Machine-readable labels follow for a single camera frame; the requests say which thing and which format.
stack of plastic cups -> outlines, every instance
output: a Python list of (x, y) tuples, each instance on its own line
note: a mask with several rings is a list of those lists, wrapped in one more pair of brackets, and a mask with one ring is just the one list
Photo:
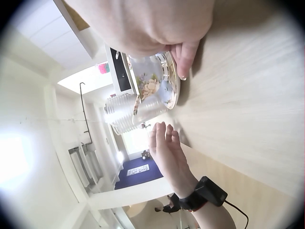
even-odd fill
[(108, 98), (106, 101), (105, 120), (112, 125), (117, 135), (141, 128), (141, 124), (167, 111), (160, 98), (153, 94), (139, 104), (136, 122), (132, 123), (132, 113), (136, 94), (123, 94)]

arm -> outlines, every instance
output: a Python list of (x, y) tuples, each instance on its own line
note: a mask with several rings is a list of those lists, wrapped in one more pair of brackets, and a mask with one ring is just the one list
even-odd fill
[[(188, 197), (195, 189), (198, 180), (191, 173), (185, 155), (180, 146), (179, 134), (165, 123), (157, 123), (153, 127), (150, 153), (168, 180), (176, 195), (182, 199)], [(200, 228), (205, 229), (236, 229), (229, 212), (223, 207), (216, 207), (207, 202), (202, 208), (192, 213)]]

floral teacup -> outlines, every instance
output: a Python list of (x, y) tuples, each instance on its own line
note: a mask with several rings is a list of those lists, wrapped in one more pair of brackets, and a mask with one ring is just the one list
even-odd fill
[(127, 57), (135, 89), (139, 95), (140, 102), (148, 96), (156, 93), (164, 78), (161, 60), (162, 54), (147, 56), (139, 59)]

wooden table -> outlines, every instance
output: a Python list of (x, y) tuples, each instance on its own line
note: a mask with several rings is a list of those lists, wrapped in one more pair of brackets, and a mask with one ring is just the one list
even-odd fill
[[(248, 228), (279, 228), (304, 195), (303, 32), (278, 6), (216, 2), (177, 106), (153, 120), (207, 156), (202, 166), (247, 211)], [(243, 228), (244, 216), (230, 212)]]

saucer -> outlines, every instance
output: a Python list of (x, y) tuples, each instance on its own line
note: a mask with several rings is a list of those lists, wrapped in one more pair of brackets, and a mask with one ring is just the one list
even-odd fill
[(168, 109), (173, 109), (180, 95), (180, 78), (177, 75), (177, 65), (170, 52), (164, 53), (165, 61), (160, 59), (164, 78), (156, 92)]

